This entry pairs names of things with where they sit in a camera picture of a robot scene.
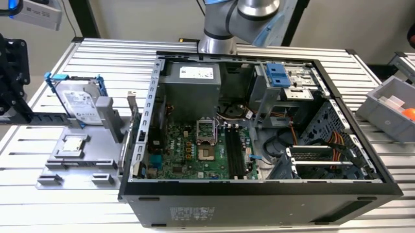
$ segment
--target motherboard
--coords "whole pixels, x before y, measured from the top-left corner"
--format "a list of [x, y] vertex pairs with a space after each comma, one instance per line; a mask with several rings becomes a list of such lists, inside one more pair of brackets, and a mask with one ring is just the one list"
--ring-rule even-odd
[[249, 129], [211, 122], [169, 125], [166, 148], [151, 155], [150, 179], [258, 179]]

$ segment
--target orange object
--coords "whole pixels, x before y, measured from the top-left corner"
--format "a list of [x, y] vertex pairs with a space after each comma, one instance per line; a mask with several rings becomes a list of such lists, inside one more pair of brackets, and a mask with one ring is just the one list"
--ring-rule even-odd
[[415, 108], [403, 110], [402, 114], [406, 115], [410, 119], [415, 120]]

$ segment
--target black mount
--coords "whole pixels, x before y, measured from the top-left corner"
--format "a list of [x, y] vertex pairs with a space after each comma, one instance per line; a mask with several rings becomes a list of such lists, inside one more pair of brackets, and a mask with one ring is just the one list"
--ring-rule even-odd
[[23, 89], [30, 83], [27, 43], [0, 34], [0, 124], [70, 125], [67, 114], [32, 111]]

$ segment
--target gray plastic bin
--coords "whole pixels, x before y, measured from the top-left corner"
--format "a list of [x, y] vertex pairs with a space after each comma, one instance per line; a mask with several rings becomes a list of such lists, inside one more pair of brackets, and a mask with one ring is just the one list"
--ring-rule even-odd
[[391, 77], [369, 92], [357, 114], [399, 142], [415, 142], [415, 122], [379, 100], [381, 97], [391, 96], [405, 101], [405, 109], [415, 108], [415, 87]]

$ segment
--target ram slot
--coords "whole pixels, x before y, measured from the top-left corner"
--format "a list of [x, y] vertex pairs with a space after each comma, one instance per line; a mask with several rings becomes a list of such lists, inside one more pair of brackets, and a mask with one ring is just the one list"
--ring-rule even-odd
[[226, 129], [226, 143], [227, 155], [230, 165], [230, 179], [238, 177], [243, 179], [245, 174], [245, 161], [242, 156], [242, 144], [239, 139], [238, 128]]

